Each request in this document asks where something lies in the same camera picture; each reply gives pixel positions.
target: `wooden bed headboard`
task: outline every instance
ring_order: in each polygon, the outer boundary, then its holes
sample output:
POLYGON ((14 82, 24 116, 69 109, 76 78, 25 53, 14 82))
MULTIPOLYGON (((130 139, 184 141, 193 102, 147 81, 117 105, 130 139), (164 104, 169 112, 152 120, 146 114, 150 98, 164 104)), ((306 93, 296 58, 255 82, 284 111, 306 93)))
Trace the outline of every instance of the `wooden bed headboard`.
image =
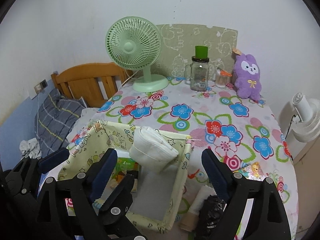
POLYGON ((74 66, 57 75, 51 75, 54 86, 68 98, 81 97, 90 107, 101 107, 107 100, 103 98, 97 78, 101 78, 108 98, 117 91, 115 77, 119 76, 121 83, 126 80, 126 73, 115 63, 88 63, 74 66))

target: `white fan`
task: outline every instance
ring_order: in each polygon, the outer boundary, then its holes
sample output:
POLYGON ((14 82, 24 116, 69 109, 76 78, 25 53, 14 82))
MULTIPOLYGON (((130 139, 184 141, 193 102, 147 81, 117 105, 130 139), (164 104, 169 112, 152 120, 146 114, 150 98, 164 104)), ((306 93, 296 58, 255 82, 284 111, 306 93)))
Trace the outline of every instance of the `white fan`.
POLYGON ((320 100, 307 100, 299 92, 292 98, 292 104, 300 117, 292 127, 295 138, 300 142, 312 141, 320 134, 320 100))

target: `purple plush toy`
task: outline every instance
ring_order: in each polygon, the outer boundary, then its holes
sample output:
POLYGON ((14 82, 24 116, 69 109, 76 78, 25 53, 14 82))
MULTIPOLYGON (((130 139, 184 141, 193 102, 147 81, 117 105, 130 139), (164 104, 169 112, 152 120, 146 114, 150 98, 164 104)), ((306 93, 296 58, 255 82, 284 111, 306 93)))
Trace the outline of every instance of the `purple plush toy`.
POLYGON ((237 76, 235 86, 240 98, 251 98, 254 101, 261 99, 260 69, 254 56, 241 53, 236 55, 233 71, 237 76))

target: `cotton swab container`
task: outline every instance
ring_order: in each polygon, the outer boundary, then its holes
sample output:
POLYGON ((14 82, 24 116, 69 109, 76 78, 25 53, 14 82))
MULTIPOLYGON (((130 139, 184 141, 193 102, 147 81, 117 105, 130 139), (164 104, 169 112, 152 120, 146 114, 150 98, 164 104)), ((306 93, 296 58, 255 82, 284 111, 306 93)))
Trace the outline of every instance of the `cotton swab container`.
POLYGON ((228 79, 231 76, 232 75, 230 73, 228 73, 227 71, 217 69, 217 71, 216 71, 216 80, 215 80, 216 86, 219 87, 219 88, 226 87, 226 84, 228 83, 228 79))

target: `green lid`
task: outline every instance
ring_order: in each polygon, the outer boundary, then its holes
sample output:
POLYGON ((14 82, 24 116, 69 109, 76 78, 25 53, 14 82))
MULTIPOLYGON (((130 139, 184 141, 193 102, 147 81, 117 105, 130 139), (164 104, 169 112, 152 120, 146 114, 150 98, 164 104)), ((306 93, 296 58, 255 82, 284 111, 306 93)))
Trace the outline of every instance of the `green lid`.
POLYGON ((196 46, 196 58, 206 59, 208 57, 208 47, 196 46))

